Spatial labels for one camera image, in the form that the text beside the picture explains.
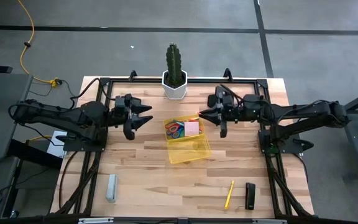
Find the yellow plastic container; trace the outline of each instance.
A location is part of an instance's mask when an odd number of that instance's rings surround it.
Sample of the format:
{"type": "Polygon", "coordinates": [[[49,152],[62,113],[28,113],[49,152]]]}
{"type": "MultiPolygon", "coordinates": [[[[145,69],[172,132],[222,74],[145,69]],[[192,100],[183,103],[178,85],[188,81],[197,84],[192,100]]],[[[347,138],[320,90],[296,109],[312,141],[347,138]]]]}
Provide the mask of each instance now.
{"type": "Polygon", "coordinates": [[[204,133],[204,125],[198,115],[182,116],[164,121],[165,137],[167,139],[168,155],[171,164],[181,162],[194,161],[197,159],[204,159],[211,155],[211,148],[208,139],[204,133]],[[200,133],[194,136],[184,136],[173,139],[167,134],[169,131],[168,125],[175,121],[184,122],[189,120],[198,120],[200,133]]]}

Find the white pot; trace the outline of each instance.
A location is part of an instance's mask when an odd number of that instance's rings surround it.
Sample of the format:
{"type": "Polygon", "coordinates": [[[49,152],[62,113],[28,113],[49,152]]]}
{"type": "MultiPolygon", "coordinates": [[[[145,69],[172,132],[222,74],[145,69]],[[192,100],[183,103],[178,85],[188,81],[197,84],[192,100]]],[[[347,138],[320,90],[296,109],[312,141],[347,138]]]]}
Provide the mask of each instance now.
{"type": "Polygon", "coordinates": [[[187,93],[187,72],[182,70],[185,74],[185,84],[179,86],[178,88],[171,88],[164,83],[165,72],[162,73],[162,87],[165,90],[165,94],[170,100],[182,100],[187,93]]]}

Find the gray floor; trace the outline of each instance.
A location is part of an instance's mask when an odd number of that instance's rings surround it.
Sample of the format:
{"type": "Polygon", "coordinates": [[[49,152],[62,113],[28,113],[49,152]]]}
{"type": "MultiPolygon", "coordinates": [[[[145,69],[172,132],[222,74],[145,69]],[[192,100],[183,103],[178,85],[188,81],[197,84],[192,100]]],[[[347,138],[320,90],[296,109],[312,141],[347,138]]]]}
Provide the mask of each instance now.
{"type": "MultiPolygon", "coordinates": [[[[111,27],[258,28],[252,0],[26,0],[37,25],[111,27]]],[[[358,0],[260,0],[266,29],[358,30],[358,0]]],[[[0,24],[29,25],[16,1],[0,0],[0,24]]],[[[19,56],[28,31],[0,30],[0,65],[22,73],[19,56]]],[[[78,93],[85,75],[160,75],[165,49],[176,42],[191,76],[266,77],[259,34],[151,32],[48,32],[35,34],[26,67],[45,79],[59,77],[78,93]]],[[[284,78],[290,103],[317,99],[347,103],[358,96],[358,35],[268,35],[274,77],[284,78]]],[[[47,86],[32,91],[46,93],[47,86]]],[[[48,97],[30,98],[68,106],[61,86],[48,97]]],[[[51,134],[52,128],[35,125],[51,134]]],[[[18,128],[19,140],[36,136],[18,128]]],[[[358,182],[342,176],[358,164],[344,130],[321,128],[301,135],[315,143],[305,153],[315,213],[358,221],[358,182]]]]}

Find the yellow pen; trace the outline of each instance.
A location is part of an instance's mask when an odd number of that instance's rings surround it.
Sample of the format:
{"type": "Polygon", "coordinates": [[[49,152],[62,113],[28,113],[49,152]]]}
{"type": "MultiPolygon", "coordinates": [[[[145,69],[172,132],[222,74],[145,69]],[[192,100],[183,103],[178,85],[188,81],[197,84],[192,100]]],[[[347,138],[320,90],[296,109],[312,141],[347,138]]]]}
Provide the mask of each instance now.
{"type": "Polygon", "coordinates": [[[229,193],[228,193],[227,198],[226,198],[226,203],[224,204],[224,209],[225,210],[229,209],[231,192],[233,191],[233,187],[234,187],[234,180],[231,181],[230,190],[229,190],[229,193]]]}

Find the wooden table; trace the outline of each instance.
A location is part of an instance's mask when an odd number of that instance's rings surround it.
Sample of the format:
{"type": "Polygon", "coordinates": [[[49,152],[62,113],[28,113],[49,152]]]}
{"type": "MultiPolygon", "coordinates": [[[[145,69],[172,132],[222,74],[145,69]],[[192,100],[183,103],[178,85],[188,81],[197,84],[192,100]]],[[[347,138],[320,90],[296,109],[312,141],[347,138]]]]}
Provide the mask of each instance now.
{"type": "MultiPolygon", "coordinates": [[[[95,77],[84,77],[81,91],[95,77]]],[[[268,80],[272,103],[288,105],[284,81],[268,80]]],[[[78,106],[95,100],[97,82],[79,99],[78,106]]],[[[188,84],[182,101],[170,101],[159,83],[115,83],[113,94],[142,99],[153,107],[144,115],[154,118],[143,125],[128,141],[122,127],[109,128],[108,143],[102,153],[93,200],[92,216],[109,217],[200,217],[200,218],[272,218],[273,207],[267,177],[266,161],[260,153],[257,139],[259,124],[254,122],[228,123],[226,138],[219,137],[220,128],[203,121],[213,152],[207,159],[170,164],[163,120],[196,114],[206,108],[206,99],[217,84],[188,84]],[[116,203],[106,197],[109,174],[118,175],[116,203]],[[224,203],[231,183],[235,181],[229,210],[224,203]],[[255,210],[245,210],[245,184],[256,184],[255,210]]],[[[238,95],[254,94],[252,85],[227,84],[238,95]]],[[[71,154],[65,156],[62,170],[71,154]]],[[[68,166],[62,186],[63,203],[75,190],[80,179],[84,152],[79,152],[68,166]]],[[[283,155],[287,184],[304,208],[313,213],[308,184],[302,163],[291,154],[283,155]]],[[[51,212],[58,209],[58,187],[51,212]]],[[[88,189],[84,191],[83,211],[88,189]]],[[[280,208],[284,211],[281,190],[280,208]]]]}

